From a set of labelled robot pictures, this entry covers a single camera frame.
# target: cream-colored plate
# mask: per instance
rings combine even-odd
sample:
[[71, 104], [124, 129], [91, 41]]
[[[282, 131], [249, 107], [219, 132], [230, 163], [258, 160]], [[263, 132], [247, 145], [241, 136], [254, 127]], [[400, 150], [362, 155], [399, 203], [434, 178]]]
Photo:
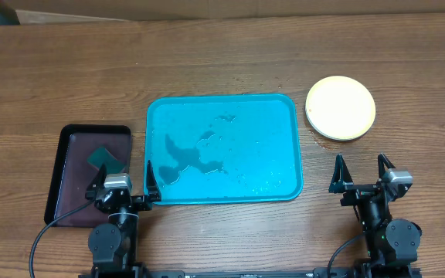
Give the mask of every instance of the cream-colored plate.
[[308, 92], [305, 108], [317, 132], [340, 141], [362, 136], [375, 119], [370, 92], [346, 76], [330, 76], [317, 82]]

